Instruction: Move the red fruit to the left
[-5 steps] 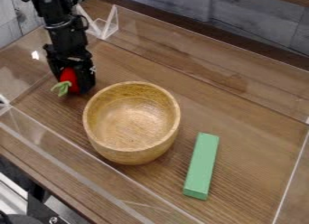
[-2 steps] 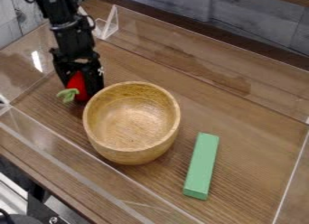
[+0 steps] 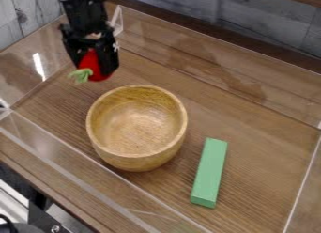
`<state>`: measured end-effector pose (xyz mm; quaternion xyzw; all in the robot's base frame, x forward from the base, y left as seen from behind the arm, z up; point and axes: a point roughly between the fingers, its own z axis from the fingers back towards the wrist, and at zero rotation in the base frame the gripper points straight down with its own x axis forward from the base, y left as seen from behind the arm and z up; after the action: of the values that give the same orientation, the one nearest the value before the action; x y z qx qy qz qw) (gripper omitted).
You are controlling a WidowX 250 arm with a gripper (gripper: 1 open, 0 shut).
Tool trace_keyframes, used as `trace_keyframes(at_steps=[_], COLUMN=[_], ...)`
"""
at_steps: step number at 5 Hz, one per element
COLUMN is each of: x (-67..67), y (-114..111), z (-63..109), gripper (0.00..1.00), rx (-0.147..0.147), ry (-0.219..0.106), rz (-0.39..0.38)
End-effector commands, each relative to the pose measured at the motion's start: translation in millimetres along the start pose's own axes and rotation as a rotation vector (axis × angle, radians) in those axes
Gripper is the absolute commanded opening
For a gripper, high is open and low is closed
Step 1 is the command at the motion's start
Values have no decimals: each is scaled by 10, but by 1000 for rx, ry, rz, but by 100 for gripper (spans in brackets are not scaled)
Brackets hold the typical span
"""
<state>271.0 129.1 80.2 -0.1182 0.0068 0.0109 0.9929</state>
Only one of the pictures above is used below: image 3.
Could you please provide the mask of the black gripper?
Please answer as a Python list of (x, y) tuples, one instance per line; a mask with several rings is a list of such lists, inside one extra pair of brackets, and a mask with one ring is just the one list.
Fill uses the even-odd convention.
[(76, 67), (96, 48), (100, 73), (109, 77), (119, 68), (115, 28), (108, 24), (107, 0), (59, 0), (68, 22), (59, 26), (65, 51)]

